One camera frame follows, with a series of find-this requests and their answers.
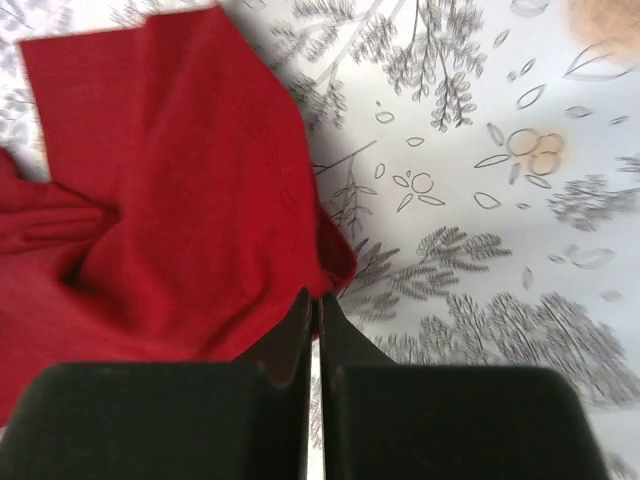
leaf drawing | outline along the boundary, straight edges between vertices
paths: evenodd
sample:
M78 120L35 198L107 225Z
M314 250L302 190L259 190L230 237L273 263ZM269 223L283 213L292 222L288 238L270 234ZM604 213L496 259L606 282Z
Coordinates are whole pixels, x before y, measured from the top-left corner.
M376 167L376 171L374 173L374 176L376 178L376 180L381 179L385 172L387 171L387 167L385 166L384 163L379 163L378 166Z
M619 168L619 172L633 173L635 181L640 182L640 154L634 157L618 157L616 160L622 160L627 164L626 167Z
M532 284L533 284L533 272L529 267L525 267L524 271L522 272L522 286L524 287L525 290L529 290Z
M493 143L495 143L499 147L504 145L504 134L502 133L502 130L496 127L493 123L487 123L487 130L489 131L489 135L491 135L491 140L493 140Z
M608 290L606 292L602 292L600 296L602 297L603 300L610 303L619 302L620 300L623 299L622 294L617 290Z
M485 210L493 210L502 204L488 193L476 192L473 195L474 200Z
M595 232L616 213L637 212L640 189L609 191L607 187L607 180L602 175L572 180L565 184L563 193L554 194L548 200L549 208L560 222L583 232Z
M519 163L514 163L511 167L511 171L509 172L509 185L514 185L516 180L520 176L520 170L522 169L522 165Z
M571 62L565 78L581 81L613 80L635 70L636 65L621 65L611 61L613 54L608 53L609 40L604 40L585 48Z
M569 118L578 119L588 117L589 115L593 115L593 110L587 107L575 106L571 108L567 108L564 111L565 115Z
M399 212L400 210L402 210L404 207L406 207L407 205L409 205L409 203L411 202L411 200L413 200L413 193L407 193L404 198L402 199L402 201L400 202L400 205L398 205L398 210L396 210L397 212Z
M537 365L563 374L582 400L596 407L640 402L640 379L628 367L613 330L557 293L531 305L509 293L480 307L449 294L447 318L427 316L418 335L376 337L392 359L422 365Z
M598 248L579 255L574 255L572 262L578 268L595 270L604 267L613 260L616 252L608 248Z
M535 64L536 64L535 58L532 58L527 63L525 63L522 69L520 70L520 76L522 77L523 75L526 75L527 73L529 73L529 71L533 68Z
M391 123L395 120L395 116L391 112L379 112L376 113L376 120L378 120L382 124Z
M524 110L536 103L544 93L545 88L546 85L538 85L537 87L525 92L518 100L516 100L516 109Z
M439 198L431 197L429 195L418 195L418 200L422 203L426 203L427 205L432 205L434 207L440 207L445 203Z
M358 150L330 165L313 165L313 167L317 169L316 175L322 175L326 171L347 162L346 184L336 190L332 195L332 197L336 199L336 202L339 201L341 205L335 209L337 211L332 213L331 217L334 219L336 224L343 230L346 230L352 238L355 237L356 231L362 230L361 215L373 214L369 207L362 205L362 195L378 194L374 189L366 185L358 184L353 171L353 166L358 155L375 143L375 140L373 142L369 142L367 145L364 145Z
M390 18L376 15L367 23L359 39L351 46L350 54L354 62L360 63L365 60L374 64L384 62L391 50L396 33L396 27Z
M410 147L419 147L424 143L424 138L422 137L411 137L407 138L407 145Z
M403 188L409 188L409 182L407 181L407 179L401 177L400 175L394 175L393 181Z
M380 253L382 245L377 243L367 253L362 254L367 242L368 239L356 246L359 270L338 298L354 315L368 311L369 320L376 312L381 315L380 320L394 318L395 313L389 309L397 303L397 295L416 300L446 296L447 289L460 281L457 272L488 272L487 261L511 255L511 250L503 247L502 239L497 235L485 233L469 236L457 227L441 227L424 237L418 244L416 254L419 261L400 270L391 271L389 260L400 249ZM390 287L386 296L361 296L363 289L383 281ZM376 298L380 308L371 310L372 302Z
M510 158L511 158L511 155L504 154L504 153L501 153L498 155L492 155L491 157L487 157L480 160L478 163L476 163L475 167L473 168L492 167L493 165L499 165L500 163L504 163Z
M341 62L348 56L356 63L381 64L388 83L401 95L411 89L411 98L421 102L430 95L436 97L431 125L441 132L449 126L471 125L469 114L476 110L471 101L467 74L480 77L486 55L471 37L482 29L482 11L473 0L416 0L413 11L413 31L408 43L394 43L397 27L395 16L404 4L400 0L389 16L378 9L383 0L374 0L367 10L354 13L351 0L296 0L294 16L321 18L322 22L294 29L291 25L274 26L279 59L272 68L279 68L301 55L318 61L329 47L340 41L344 27L356 23L355 30L347 29L348 39L330 65L315 79L299 76L290 87L301 105L303 117L310 129L325 123L336 127L344 122L346 99L343 85L337 79ZM393 121L393 114L376 115L381 123Z
M524 178L527 179L531 185L535 185L536 187L550 189L551 184L547 182L544 178L537 177L536 175L525 175Z
M509 36L509 29L500 32L496 39L493 41L493 48L498 48L500 45L504 43L504 41Z
M353 18L353 2L349 0L296 0L293 4L293 16L297 18L350 19Z
M613 126L613 125L620 125L621 123L624 123L624 122L627 122L627 121L629 121L629 117L627 117L627 116L623 116L623 117L616 117L616 118L612 119L612 120L609 122L609 125L610 125L610 126Z
M512 0L511 11L521 17L537 17L544 13L550 0Z

branch drawing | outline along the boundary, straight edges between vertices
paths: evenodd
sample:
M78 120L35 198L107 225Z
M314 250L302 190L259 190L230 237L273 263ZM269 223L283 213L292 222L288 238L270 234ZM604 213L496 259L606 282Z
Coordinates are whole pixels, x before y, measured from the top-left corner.
M457 273L488 272L487 260L511 255L511 250L503 248L502 239L497 235L468 236L457 227L441 227L418 244L416 254L420 260L391 271L392 257L400 249L380 253L382 245L377 243L360 256L367 242L368 239L357 246L360 268L339 298L350 313L369 321L394 318L395 312L390 309L398 302L399 295L422 301L446 297L447 289L460 281ZM377 297L360 293L380 282L387 282L389 289ZM362 315L361 312L367 309L372 309L370 314Z
M616 213L638 211L640 188L608 191L607 186L602 175L587 175L584 180L567 182L564 193L556 193L548 200L549 208L560 222L583 232L595 232Z
M444 132L449 125L470 125L467 114L476 110L471 102L467 73L482 75L486 55L470 41L482 29L481 10L471 0L415 0L412 3L413 34L408 45L393 44L397 28L396 15L407 0L398 0L389 16L378 14L383 0L374 0L369 8L353 13L353 3L346 0L297 0L294 14L303 18L323 18L323 22L294 29L291 24L272 26L277 38L279 68L297 56L317 62L340 41L343 27L356 23L355 30L331 63L313 79L299 74L289 85L294 99L310 130L326 123L344 124L346 99L343 84L337 78L340 64L351 57L356 64L382 64L389 84L400 95L403 88L414 90L412 100L426 99L431 90L437 97L432 112L434 128ZM319 87L326 83L324 93Z
M593 406L640 402L640 379L627 366L612 329L557 293L535 305L500 293L481 308L468 295L447 296L450 318L422 319L421 332L377 337L396 361L432 364L540 365L562 373Z
M336 212L332 213L331 217L339 227L348 229L352 238L356 236L356 229L362 230L362 221L360 220L359 215L373 214L370 208L361 204L361 195L378 194L372 188L365 185L359 185L357 183L355 174L353 172L353 166L358 154L362 153L367 148L374 145L376 142L377 140L369 142L355 152L350 153L346 157L343 157L337 162L334 162L330 165L313 165L314 169L316 169L316 176L319 176L344 162L348 162L346 184L344 187L336 190L332 195L332 197L335 198L336 201L340 202L340 206Z

black plastic object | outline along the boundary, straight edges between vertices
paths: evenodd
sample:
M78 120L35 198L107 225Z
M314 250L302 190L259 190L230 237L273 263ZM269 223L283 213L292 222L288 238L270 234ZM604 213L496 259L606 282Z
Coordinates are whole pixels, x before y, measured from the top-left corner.
M328 480L607 479L558 374L396 365L333 295L301 292L231 364L43 372L0 444L0 480L305 478L312 327Z
M389 365L335 298L319 313L328 479L608 479L559 374Z
M265 359L271 371L247 360L42 372L0 443L0 479L304 478L311 313L301 292L256 344L253 354L286 342Z

white tablecloth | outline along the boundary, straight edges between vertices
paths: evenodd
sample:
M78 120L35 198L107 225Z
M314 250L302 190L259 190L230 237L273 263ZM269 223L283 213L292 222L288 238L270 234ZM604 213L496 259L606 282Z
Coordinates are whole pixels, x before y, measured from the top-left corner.
M0 139L25 172L48 176L18 39L205 3L4 0ZM359 252L350 319L403 362L559 370L612 477L638 478L640 4L224 5L308 123L321 198Z

red sweater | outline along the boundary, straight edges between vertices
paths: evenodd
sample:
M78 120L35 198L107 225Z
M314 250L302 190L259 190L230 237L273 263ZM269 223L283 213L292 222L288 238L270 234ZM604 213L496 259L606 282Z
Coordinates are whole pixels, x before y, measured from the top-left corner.
M0 150L0 425L49 365L231 360L353 275L297 109L222 9L22 51L53 181Z

